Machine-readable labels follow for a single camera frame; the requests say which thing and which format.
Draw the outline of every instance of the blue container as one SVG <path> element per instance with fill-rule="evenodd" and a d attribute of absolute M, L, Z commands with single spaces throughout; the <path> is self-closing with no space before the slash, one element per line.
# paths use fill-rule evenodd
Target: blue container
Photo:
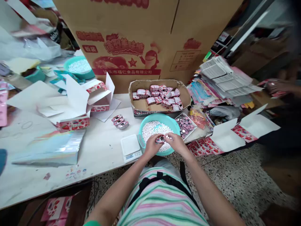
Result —
<path fill-rule="evenodd" d="M 40 69 L 39 66 L 37 66 L 36 69 L 37 70 L 34 73 L 32 73 L 29 76 L 26 76 L 25 78 L 31 81 L 32 83 L 35 83 L 37 81 L 45 81 L 46 79 L 45 73 Z"/>
<path fill-rule="evenodd" d="M 85 56 L 74 56 L 74 57 L 70 58 L 69 60 L 67 60 L 64 63 L 65 71 L 70 72 L 69 71 L 70 64 L 72 64 L 76 61 L 85 60 L 85 59 L 86 59 Z M 73 73 L 73 72 L 70 72 L 70 73 L 74 74 L 78 79 L 91 79 L 91 78 L 95 77 L 95 74 L 92 69 L 87 73 Z"/>
<path fill-rule="evenodd" d="M 159 114 L 159 113 L 151 114 L 151 115 L 147 116 L 141 122 L 141 125 L 140 125 L 138 141 L 142 148 L 146 147 L 146 144 L 144 143 L 144 140 L 142 137 L 142 129 L 143 129 L 144 125 L 150 121 L 159 121 L 159 122 L 163 123 L 164 125 L 167 125 L 173 131 L 174 134 L 180 135 L 180 127 L 173 118 L 171 118 L 165 114 Z M 169 148 L 168 150 L 166 150 L 164 152 L 158 152 L 157 155 L 165 156 L 165 155 L 169 155 L 169 154 L 173 153 L 174 151 L 175 151 L 174 149 Z"/>

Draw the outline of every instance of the table surface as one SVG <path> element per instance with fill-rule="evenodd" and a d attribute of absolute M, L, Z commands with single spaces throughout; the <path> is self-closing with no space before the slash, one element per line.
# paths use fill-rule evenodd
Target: table surface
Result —
<path fill-rule="evenodd" d="M 106 122 L 90 118 L 90 126 L 78 153 L 78 163 L 73 166 L 55 168 L 11 164 L 14 155 L 22 152 L 31 140 L 56 130 L 47 119 L 16 110 L 11 115 L 10 125 L 0 131 L 1 148 L 8 152 L 6 166 L 0 176 L 0 209 L 126 165 L 120 140 L 132 134 L 137 135 L 145 117 L 134 118 L 128 94 L 115 94 L 113 97 L 121 100 L 120 105 Z M 116 115 L 123 115 L 130 126 L 125 130 L 116 129 L 111 122 Z M 205 131 L 196 128 L 185 142 L 205 135 Z M 72 178 L 66 176 L 71 172 L 74 172 Z M 50 174 L 48 180 L 44 179 L 47 173 Z"/>

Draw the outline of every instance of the pastel striped shirt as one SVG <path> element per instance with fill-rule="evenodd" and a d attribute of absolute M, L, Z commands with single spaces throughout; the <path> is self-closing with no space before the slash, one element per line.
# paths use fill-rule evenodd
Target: pastel striped shirt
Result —
<path fill-rule="evenodd" d="M 131 204 L 133 196 L 139 190 L 139 183 L 143 178 L 156 177 L 157 172 L 169 175 L 180 181 L 183 186 L 190 190 L 186 184 L 171 171 L 163 167 L 150 168 L 141 175 L 133 191 L 119 213 L 117 225 L 208 225 L 205 218 L 192 200 L 178 188 L 168 185 L 164 180 L 158 180 L 149 184 L 140 196 Z"/>

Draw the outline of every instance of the white kitchen scale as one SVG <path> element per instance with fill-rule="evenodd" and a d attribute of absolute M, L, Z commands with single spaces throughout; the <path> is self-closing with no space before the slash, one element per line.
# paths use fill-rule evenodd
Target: white kitchen scale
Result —
<path fill-rule="evenodd" d="M 142 156 L 142 151 L 136 134 L 122 138 L 120 141 L 123 160 L 125 163 L 132 162 Z"/>

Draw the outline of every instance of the speckled floor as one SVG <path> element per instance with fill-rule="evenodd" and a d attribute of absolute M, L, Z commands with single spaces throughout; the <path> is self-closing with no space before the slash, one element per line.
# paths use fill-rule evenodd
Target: speckled floor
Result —
<path fill-rule="evenodd" d="M 250 148 L 231 152 L 226 156 L 209 155 L 197 157 L 198 162 L 221 192 L 233 204 L 246 225 L 264 225 L 259 215 L 267 209 L 270 203 L 298 209 L 295 198 L 283 193 L 270 176 L 263 170 L 261 163 L 269 158 L 264 147 L 255 144 Z M 170 162 L 179 169 L 182 158 L 173 153 L 168 156 Z M 96 192 L 97 202 L 107 189 L 130 167 L 125 167 L 96 176 L 100 189 Z M 198 198 L 196 188 L 186 170 L 187 181 L 197 200 L 202 214 L 208 216 Z M 91 191 L 87 216 L 93 209 L 94 189 Z"/>

